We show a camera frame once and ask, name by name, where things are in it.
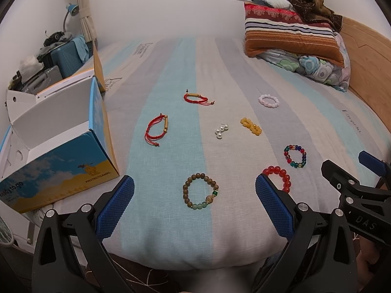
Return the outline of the striped orange red pillow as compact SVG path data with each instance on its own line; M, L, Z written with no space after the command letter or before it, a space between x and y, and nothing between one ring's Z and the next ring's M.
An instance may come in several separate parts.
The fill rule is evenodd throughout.
M271 49L345 66L329 24L307 24L293 11L245 3L245 54L254 58Z

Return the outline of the beige curtain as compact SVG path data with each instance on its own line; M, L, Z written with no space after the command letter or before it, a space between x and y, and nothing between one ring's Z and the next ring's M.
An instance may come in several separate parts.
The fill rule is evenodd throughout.
M82 34L86 42L92 42L97 39L97 33L91 16L89 0L77 0L79 6L79 20Z

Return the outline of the wooden headboard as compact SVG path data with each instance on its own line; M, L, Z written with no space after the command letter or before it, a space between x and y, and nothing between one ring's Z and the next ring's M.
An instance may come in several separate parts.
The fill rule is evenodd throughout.
M351 61L349 88L390 128L390 39L348 17L341 35Z

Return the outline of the teal suitcase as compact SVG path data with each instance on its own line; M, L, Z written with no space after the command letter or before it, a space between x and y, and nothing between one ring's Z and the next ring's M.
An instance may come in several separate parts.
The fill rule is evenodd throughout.
M59 67L63 79L73 75L85 64L81 62L75 44L71 40L55 47L46 58L48 67L55 65Z

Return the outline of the white pearl earrings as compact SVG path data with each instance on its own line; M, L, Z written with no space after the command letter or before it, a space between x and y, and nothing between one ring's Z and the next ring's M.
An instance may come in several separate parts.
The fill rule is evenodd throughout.
M220 126L215 130L215 136L218 140L221 140L223 133L229 130L228 124L220 124Z

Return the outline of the grey suitcase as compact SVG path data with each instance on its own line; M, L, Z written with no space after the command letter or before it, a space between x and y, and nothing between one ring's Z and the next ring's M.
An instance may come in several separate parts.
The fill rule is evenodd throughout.
M55 65L36 74L21 87L20 91L24 93L38 94L42 90L61 80L62 75L60 69L57 65Z

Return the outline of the blue desk lamp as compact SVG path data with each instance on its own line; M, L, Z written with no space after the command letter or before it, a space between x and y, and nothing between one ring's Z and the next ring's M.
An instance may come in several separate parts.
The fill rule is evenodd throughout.
M79 5L69 3L68 6L66 7L66 14L65 14L65 17L63 20L63 25L62 25L63 32L66 32L66 23L67 23L68 17L74 17L74 16L78 15L78 13L79 13Z

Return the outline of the striped bed sheet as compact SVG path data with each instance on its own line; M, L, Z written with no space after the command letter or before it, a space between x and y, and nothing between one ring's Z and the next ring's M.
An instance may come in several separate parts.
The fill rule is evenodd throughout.
M247 265L280 251L257 176L285 169L290 194L331 212L339 193L321 175L329 159L373 186L361 151L390 159L390 132L350 92L256 58L239 39L117 42L99 49L113 149L135 194L110 253L155 269ZM229 130L215 136L220 124Z

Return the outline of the floral quilt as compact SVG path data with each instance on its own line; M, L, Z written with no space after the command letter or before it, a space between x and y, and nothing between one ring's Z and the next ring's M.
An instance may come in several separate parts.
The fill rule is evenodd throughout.
M289 72L308 77L315 82L331 86L338 91L346 92L351 78L351 62L342 36L337 32L334 35L339 52L343 56L343 67L315 56L297 55L279 49L267 50L257 58L264 59Z

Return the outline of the blue yellow cardboard box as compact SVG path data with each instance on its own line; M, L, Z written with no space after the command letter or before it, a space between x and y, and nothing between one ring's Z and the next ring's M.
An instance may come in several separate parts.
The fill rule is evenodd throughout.
M37 94L7 91L1 202L22 214L119 176L105 91L97 52L91 69Z

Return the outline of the brown fuzzy blanket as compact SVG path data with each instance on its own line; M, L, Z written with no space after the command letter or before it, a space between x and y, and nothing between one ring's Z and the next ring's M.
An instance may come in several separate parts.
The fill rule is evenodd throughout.
M324 0L288 0L301 20L307 24L328 24L335 32L343 27L343 16L324 5Z

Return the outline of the teal cloth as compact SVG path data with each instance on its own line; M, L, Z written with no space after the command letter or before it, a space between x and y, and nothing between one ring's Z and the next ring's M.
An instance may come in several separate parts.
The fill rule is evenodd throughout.
M75 44L77 54L82 63L86 63L89 60L89 48L87 42L82 34L72 39Z

